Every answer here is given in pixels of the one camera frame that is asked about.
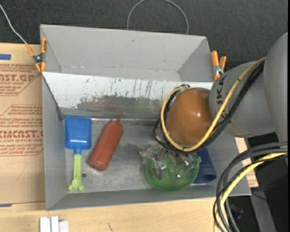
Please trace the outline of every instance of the gray box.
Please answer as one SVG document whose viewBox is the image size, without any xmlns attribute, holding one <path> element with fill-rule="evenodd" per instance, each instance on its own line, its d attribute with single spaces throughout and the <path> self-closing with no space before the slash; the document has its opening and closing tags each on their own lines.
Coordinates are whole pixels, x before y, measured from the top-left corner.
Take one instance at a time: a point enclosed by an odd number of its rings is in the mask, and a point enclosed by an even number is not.
<svg viewBox="0 0 290 232">
<path fill-rule="evenodd" d="M 47 210 L 215 195 L 217 180 L 170 193 L 151 188 L 139 155 L 156 143 L 153 125 L 173 88 L 181 84 L 211 88 L 206 37 L 41 25 L 43 37 L 48 40 L 42 80 Z M 124 115 L 123 137 L 108 169 L 98 172 L 86 161 L 104 125 L 119 113 Z M 83 151 L 84 192 L 67 188 L 73 177 L 73 151 L 64 147 L 66 115 L 92 119 L 92 149 Z M 224 133 L 208 151 L 218 178 L 238 154 L 235 138 Z M 232 194 L 250 194 L 247 181 Z"/>
</svg>

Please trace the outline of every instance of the red bottle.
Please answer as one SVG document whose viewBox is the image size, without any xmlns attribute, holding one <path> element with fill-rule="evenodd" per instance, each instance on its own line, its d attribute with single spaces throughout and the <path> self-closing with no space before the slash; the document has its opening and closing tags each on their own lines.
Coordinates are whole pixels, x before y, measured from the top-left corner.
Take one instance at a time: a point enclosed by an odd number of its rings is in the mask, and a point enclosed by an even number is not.
<svg viewBox="0 0 290 232">
<path fill-rule="evenodd" d="M 107 169 L 124 132 L 120 123 L 121 117 L 122 114 L 117 120 L 111 119 L 105 125 L 103 132 L 87 161 L 92 168 L 98 171 L 104 171 Z"/>
</svg>

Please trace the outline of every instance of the black cable bundle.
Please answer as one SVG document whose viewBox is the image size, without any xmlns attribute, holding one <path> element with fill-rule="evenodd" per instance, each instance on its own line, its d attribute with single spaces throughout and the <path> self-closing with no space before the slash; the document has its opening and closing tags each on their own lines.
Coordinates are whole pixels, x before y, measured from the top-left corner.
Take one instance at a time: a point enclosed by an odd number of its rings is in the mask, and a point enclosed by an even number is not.
<svg viewBox="0 0 290 232">
<path fill-rule="evenodd" d="M 220 198 L 222 196 L 222 194 L 225 192 L 225 190 L 230 186 L 230 184 L 232 183 L 232 181 L 238 176 L 240 175 L 245 169 L 247 169 L 249 166 L 251 166 L 254 163 L 257 162 L 264 162 L 264 161 L 272 161 L 272 160 L 280 160 L 280 159 L 284 159 L 286 157 L 288 157 L 288 142 L 283 142 L 283 143 L 270 143 L 270 144 L 265 144 L 265 145 L 259 145 L 253 148 L 248 149 L 247 151 L 239 154 L 237 157 L 235 157 L 231 163 L 229 164 L 229 166 L 224 170 L 224 172 L 222 173 L 221 177 L 219 178 L 218 184 L 217 184 L 217 189 L 216 189 L 216 200 L 214 203 L 214 207 L 213 207 L 213 214 L 214 214 L 214 219 L 215 219 L 215 223 L 217 224 L 218 228 L 221 231 L 224 231 L 223 227 L 219 224 L 219 221 L 216 217 L 216 211 L 215 211 L 215 207 L 217 207 L 217 211 L 219 214 L 219 217 L 221 218 L 221 222 L 223 223 L 224 227 L 227 229 L 228 232 L 232 232 L 231 228 L 229 227 L 227 221 L 224 218 L 223 212 L 222 212 L 222 207 L 220 205 Z M 231 171 L 231 169 L 237 165 L 238 163 L 240 163 L 241 161 L 248 159 L 248 158 L 252 158 L 252 157 L 256 157 L 256 156 L 264 156 L 264 155 L 268 155 L 268 154 L 272 154 L 272 153 L 286 153 L 283 156 L 280 156 L 279 158 L 274 158 L 274 159 L 265 159 L 265 160 L 257 160 L 255 162 L 253 162 L 250 165 L 247 165 L 245 167 L 243 167 L 241 170 L 239 170 L 231 179 L 228 180 L 228 176 L 229 173 Z M 226 199 L 226 214 L 228 215 L 230 222 L 233 226 L 233 228 L 235 229 L 236 232 L 240 232 L 235 221 L 234 218 L 232 216 L 231 213 L 231 209 L 230 209 L 230 205 L 229 205 L 229 201 L 228 199 Z"/>
</svg>

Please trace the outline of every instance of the yellow cable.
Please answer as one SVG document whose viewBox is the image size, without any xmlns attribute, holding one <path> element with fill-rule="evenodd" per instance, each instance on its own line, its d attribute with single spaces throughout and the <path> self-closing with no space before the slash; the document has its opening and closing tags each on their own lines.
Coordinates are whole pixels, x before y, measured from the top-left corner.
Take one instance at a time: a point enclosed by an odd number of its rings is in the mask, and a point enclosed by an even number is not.
<svg viewBox="0 0 290 232">
<path fill-rule="evenodd" d="M 229 196 L 229 194 L 231 193 L 231 191 L 234 189 L 234 187 L 238 184 L 238 182 L 240 182 L 240 180 L 247 174 L 249 173 L 251 170 L 253 170 L 254 168 L 256 168 L 257 166 L 259 166 L 260 164 L 264 163 L 264 161 L 262 160 L 268 160 L 268 159 L 272 159 L 275 157 L 279 157 L 282 155 L 285 155 L 286 153 L 273 153 L 273 154 L 268 154 L 260 159 L 258 159 L 258 162 L 251 164 L 249 167 L 247 167 L 244 171 L 242 171 L 229 185 L 229 187 L 225 190 L 225 192 L 223 193 L 221 200 L 220 200 L 220 207 L 223 208 L 224 207 L 224 203 L 227 199 L 227 197 Z M 216 223 L 214 223 L 214 231 L 218 231 L 218 227 L 216 225 Z"/>
<path fill-rule="evenodd" d="M 255 68 L 257 65 L 259 65 L 261 62 L 263 62 L 265 60 L 264 58 L 261 58 L 259 60 L 257 60 L 256 62 L 254 62 L 253 64 L 251 64 L 246 70 L 243 71 L 243 73 L 238 77 L 238 79 L 234 82 L 233 86 L 231 87 L 231 89 L 229 90 L 225 100 L 223 101 L 213 123 L 211 124 L 210 128 L 208 129 L 208 131 L 206 132 L 206 134 L 203 136 L 203 138 L 194 146 L 192 147 L 188 147 L 188 148 L 184 148 L 180 145 L 178 145 L 177 143 L 175 143 L 172 138 L 169 136 L 166 128 L 165 128 L 165 121 L 164 121 L 164 110 L 165 110 L 165 106 L 166 103 L 168 102 L 168 99 L 171 97 L 172 94 L 174 94 L 175 92 L 177 92 L 178 90 L 180 90 L 183 87 L 178 87 L 175 90 L 173 90 L 164 100 L 162 107 L 161 107 L 161 112 L 160 112 L 160 121 L 161 121 L 161 128 L 162 131 L 165 135 L 165 137 L 168 139 L 168 141 L 172 144 L 172 146 L 174 146 L 176 149 L 179 149 L 181 151 L 185 151 L 185 152 L 190 152 L 192 150 L 195 150 L 196 148 L 198 148 L 201 144 L 203 144 L 205 142 L 205 140 L 208 138 L 209 134 L 213 131 L 215 125 L 217 124 L 223 110 L 225 109 L 231 95 L 234 93 L 235 89 L 237 88 L 237 86 L 239 85 L 240 81 L 248 74 L 248 72 L 250 70 L 252 70 L 253 68 Z"/>
</svg>

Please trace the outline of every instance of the black cable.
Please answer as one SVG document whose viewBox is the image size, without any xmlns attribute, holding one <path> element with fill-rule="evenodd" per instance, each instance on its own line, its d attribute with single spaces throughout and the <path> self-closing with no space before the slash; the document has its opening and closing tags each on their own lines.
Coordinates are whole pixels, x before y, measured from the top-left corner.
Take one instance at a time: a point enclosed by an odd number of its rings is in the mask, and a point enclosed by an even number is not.
<svg viewBox="0 0 290 232">
<path fill-rule="evenodd" d="M 267 151 L 270 151 L 270 153 L 277 153 L 277 151 L 279 151 L 280 153 L 286 153 L 287 150 L 286 149 L 270 149 L 270 150 L 262 150 L 262 152 L 258 152 L 259 155 L 264 155 L 264 154 L 268 154 Z M 226 220 L 224 219 L 224 216 L 223 216 L 223 213 L 222 213 L 222 208 L 221 208 L 221 205 L 220 205 L 220 196 L 226 191 L 226 189 L 230 186 L 230 184 L 234 181 L 234 179 L 240 175 L 245 169 L 247 169 L 249 166 L 251 166 L 252 164 L 255 164 L 257 162 L 264 162 L 264 161 L 274 161 L 274 160 L 281 160 L 281 159 L 284 159 L 286 158 L 286 155 L 280 157 L 280 158 L 274 158 L 274 159 L 265 159 L 265 160 L 258 160 L 258 161 L 255 161 L 245 167 L 243 167 L 242 169 L 240 169 L 228 182 L 227 184 L 221 189 L 221 191 L 218 193 L 217 195 L 217 198 L 214 202 L 214 208 L 213 208 L 213 215 L 214 215 L 214 219 L 215 219 L 215 223 L 217 224 L 217 226 L 219 227 L 219 229 L 221 231 L 224 231 L 224 229 L 221 227 L 221 225 L 219 224 L 219 221 L 216 217 L 216 211 L 215 211 L 215 206 L 217 206 L 217 211 L 218 211 L 218 214 L 221 218 L 221 221 L 223 223 L 223 225 L 225 226 L 225 228 L 227 229 L 228 232 L 232 232 L 232 230 L 230 229 L 228 223 L 226 222 Z"/>
<path fill-rule="evenodd" d="M 288 155 L 285 154 L 285 155 L 281 156 L 281 157 L 278 158 L 278 159 L 269 159 L 269 160 L 267 160 L 267 162 L 269 162 L 269 161 L 271 161 L 271 160 L 281 160 L 281 159 L 284 159 L 284 158 L 287 158 L 287 157 L 288 157 Z M 237 227 L 237 224 L 236 224 L 236 222 L 235 222 L 235 220 L 234 220 L 234 217 L 233 217 L 233 215 L 232 215 L 232 211 L 231 211 L 231 208 L 230 208 L 229 197 L 226 199 L 226 214 L 227 214 L 227 216 L 228 216 L 228 218 L 229 218 L 229 220 L 230 220 L 230 222 L 231 222 L 231 224 L 232 224 L 232 226 L 233 226 L 233 229 L 234 229 L 236 232 L 240 232 L 240 230 L 239 230 L 239 228 Z"/>
<path fill-rule="evenodd" d="M 273 144 L 267 144 L 267 145 L 284 145 L 285 143 L 273 143 Z M 242 160 L 245 160 L 247 158 L 250 158 L 250 157 L 253 157 L 253 156 L 260 156 L 260 155 L 267 155 L 267 154 L 270 154 L 270 153 L 280 153 L 280 152 L 288 152 L 287 149 L 277 149 L 277 148 L 264 148 L 265 145 L 261 145 L 261 146 L 257 146 L 257 147 L 254 147 L 254 148 L 251 148 L 252 151 L 250 152 L 243 152 L 241 153 L 240 155 L 238 155 L 236 158 L 233 159 L 233 161 L 229 164 L 229 166 L 226 168 L 226 170 L 222 173 L 219 181 L 218 181 L 218 185 L 217 185 L 217 191 L 216 191 L 216 198 L 219 200 L 219 196 L 221 195 L 221 193 L 223 192 L 223 190 L 225 190 L 227 187 L 228 187 L 228 183 L 231 183 L 232 182 L 232 179 L 227 182 L 226 184 L 224 183 L 224 188 L 222 188 L 221 190 L 219 190 L 219 187 L 221 186 L 221 182 L 222 182 L 222 179 L 223 180 L 226 180 L 228 178 L 228 174 L 230 172 L 230 169 L 236 165 L 238 162 L 241 162 Z M 224 219 L 224 216 L 222 214 L 222 209 L 220 207 L 220 203 L 219 202 L 215 202 L 215 203 L 218 203 L 217 204 L 217 210 L 218 210 L 218 213 L 219 213 L 219 216 L 221 216 L 221 221 L 226 224 L 227 222 L 225 221 Z"/>
<path fill-rule="evenodd" d="M 217 184 L 217 190 L 216 190 L 216 194 L 218 193 L 219 191 L 219 187 L 222 185 L 222 179 L 224 180 L 224 185 L 227 183 L 227 180 L 228 180 L 228 175 L 229 175 L 229 172 L 231 170 L 231 168 L 233 166 L 235 166 L 236 164 L 238 164 L 239 162 L 241 162 L 242 160 L 246 159 L 246 158 L 250 158 L 252 157 L 253 155 L 260 155 L 260 151 L 263 149 L 267 149 L 268 147 L 273 147 L 273 146 L 285 146 L 287 145 L 287 143 L 271 143 L 271 144 L 266 144 L 266 145 L 260 145 L 260 146 L 256 146 L 254 148 L 251 148 L 249 151 L 245 151 L 241 154 L 239 154 L 235 159 L 233 159 L 233 161 L 229 164 L 229 166 L 225 169 L 225 171 L 222 173 L 219 181 L 218 181 L 218 184 Z"/>
<path fill-rule="evenodd" d="M 220 205 L 220 196 L 226 191 L 226 189 L 230 186 L 230 184 L 234 181 L 234 179 L 240 175 L 243 171 L 245 171 L 249 166 L 251 166 L 252 164 L 258 163 L 258 162 L 268 162 L 268 161 L 276 161 L 276 160 L 281 160 L 281 159 L 285 159 L 287 158 L 288 155 L 284 155 L 284 156 L 280 156 L 279 158 L 274 158 L 274 159 L 265 159 L 265 160 L 258 160 L 255 161 L 245 167 L 243 167 L 242 169 L 240 169 L 230 180 L 229 182 L 224 186 L 224 188 L 219 192 L 218 194 L 218 201 L 216 202 L 216 206 L 217 206 L 217 210 L 218 210 L 218 214 L 219 217 L 221 218 L 221 221 L 223 223 L 223 225 L 225 226 L 225 228 L 227 229 L 228 232 L 232 232 L 231 228 L 229 227 L 227 221 L 224 219 L 223 213 L 222 213 L 222 208 Z"/>
</svg>

